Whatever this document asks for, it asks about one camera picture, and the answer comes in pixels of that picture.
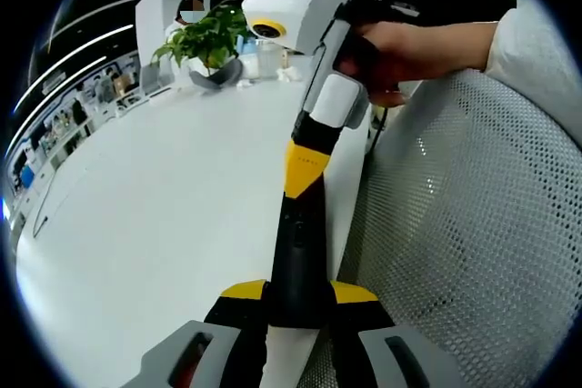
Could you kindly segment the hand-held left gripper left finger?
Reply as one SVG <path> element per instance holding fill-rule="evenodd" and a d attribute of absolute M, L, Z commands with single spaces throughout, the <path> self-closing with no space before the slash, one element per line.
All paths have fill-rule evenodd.
<path fill-rule="evenodd" d="M 267 281 L 224 290 L 204 321 L 189 321 L 144 353 L 126 387 L 257 387 L 266 364 Z"/>

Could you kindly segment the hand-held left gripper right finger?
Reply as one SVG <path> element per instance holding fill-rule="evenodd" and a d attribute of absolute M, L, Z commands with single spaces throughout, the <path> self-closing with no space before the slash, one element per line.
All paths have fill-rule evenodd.
<path fill-rule="evenodd" d="M 340 387 L 462 387 L 456 359 L 408 325 L 396 325 L 366 288 L 333 281 L 329 323 Z"/>

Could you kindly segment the person's right hand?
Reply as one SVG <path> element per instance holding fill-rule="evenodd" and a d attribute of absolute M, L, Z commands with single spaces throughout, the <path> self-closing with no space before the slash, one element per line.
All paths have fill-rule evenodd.
<path fill-rule="evenodd" d="M 375 105 L 396 107 L 405 102 L 399 84 L 435 79 L 465 67 L 455 25 L 422 27 L 379 22 L 358 29 L 378 51 L 368 77 L 369 98 Z"/>

